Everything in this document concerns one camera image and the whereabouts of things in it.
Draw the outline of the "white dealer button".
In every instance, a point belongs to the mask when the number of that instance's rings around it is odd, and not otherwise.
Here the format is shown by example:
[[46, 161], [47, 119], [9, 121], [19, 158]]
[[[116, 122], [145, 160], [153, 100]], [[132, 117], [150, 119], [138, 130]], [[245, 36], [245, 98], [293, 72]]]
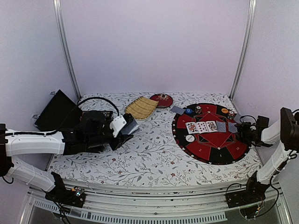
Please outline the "white dealer button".
[[195, 137], [193, 135], [189, 134], [185, 137], [185, 140], [187, 142], [193, 142], [195, 140]]

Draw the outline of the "woven bamboo tray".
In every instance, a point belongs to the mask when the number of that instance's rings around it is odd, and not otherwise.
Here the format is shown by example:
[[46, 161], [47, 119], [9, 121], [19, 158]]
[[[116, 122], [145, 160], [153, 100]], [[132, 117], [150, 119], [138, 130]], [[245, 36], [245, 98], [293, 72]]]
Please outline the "woven bamboo tray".
[[154, 112], [157, 105], [158, 101], [142, 96], [131, 102], [124, 112], [131, 114], [136, 120], [145, 120]]

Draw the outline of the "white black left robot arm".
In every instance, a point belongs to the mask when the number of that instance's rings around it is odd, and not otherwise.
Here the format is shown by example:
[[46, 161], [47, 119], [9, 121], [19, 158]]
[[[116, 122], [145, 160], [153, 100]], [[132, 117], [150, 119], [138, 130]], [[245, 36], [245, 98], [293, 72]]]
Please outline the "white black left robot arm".
[[0, 175], [19, 179], [34, 185], [60, 203], [69, 199], [69, 191], [59, 174], [42, 171], [18, 158], [20, 154], [98, 153], [105, 145], [112, 150], [120, 148], [133, 137], [122, 133], [134, 118], [130, 114], [113, 118], [110, 112], [89, 111], [82, 114], [74, 128], [62, 128], [52, 132], [21, 132], [0, 125]]

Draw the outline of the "blue small blind button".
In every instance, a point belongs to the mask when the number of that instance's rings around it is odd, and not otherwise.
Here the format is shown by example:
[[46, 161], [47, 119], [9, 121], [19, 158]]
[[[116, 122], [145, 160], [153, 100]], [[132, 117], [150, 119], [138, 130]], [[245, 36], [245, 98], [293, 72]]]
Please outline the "blue small blind button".
[[186, 113], [186, 114], [191, 114], [191, 113], [193, 113], [193, 110], [190, 109], [190, 108], [186, 108], [186, 109], [185, 109], [185, 113]]

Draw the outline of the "orange big blind button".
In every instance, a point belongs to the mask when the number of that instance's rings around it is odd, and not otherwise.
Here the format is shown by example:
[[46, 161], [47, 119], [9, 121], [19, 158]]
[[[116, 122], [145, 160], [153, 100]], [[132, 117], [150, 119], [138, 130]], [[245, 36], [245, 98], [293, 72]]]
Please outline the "orange big blind button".
[[224, 114], [227, 114], [229, 112], [229, 110], [227, 108], [222, 108], [221, 112], [224, 113]]

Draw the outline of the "red white poker chip stack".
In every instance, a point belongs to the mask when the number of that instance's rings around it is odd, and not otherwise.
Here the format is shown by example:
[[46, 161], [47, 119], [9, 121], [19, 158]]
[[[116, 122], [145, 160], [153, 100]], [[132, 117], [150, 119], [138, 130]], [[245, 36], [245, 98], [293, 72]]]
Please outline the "red white poker chip stack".
[[196, 106], [195, 112], [198, 113], [198, 114], [202, 113], [201, 107], [200, 106]]

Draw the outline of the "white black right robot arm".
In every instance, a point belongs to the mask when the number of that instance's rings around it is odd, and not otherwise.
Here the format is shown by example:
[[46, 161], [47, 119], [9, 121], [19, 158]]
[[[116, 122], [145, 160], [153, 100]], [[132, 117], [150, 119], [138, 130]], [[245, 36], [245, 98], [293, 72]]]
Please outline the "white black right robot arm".
[[253, 122], [245, 121], [251, 115], [236, 119], [241, 141], [249, 146], [271, 147], [277, 145], [272, 156], [249, 179], [248, 187], [242, 192], [242, 200], [252, 203], [260, 195], [259, 188], [269, 187], [272, 180], [299, 153], [299, 110], [282, 107], [280, 117], [273, 124], [270, 118], [258, 116]]

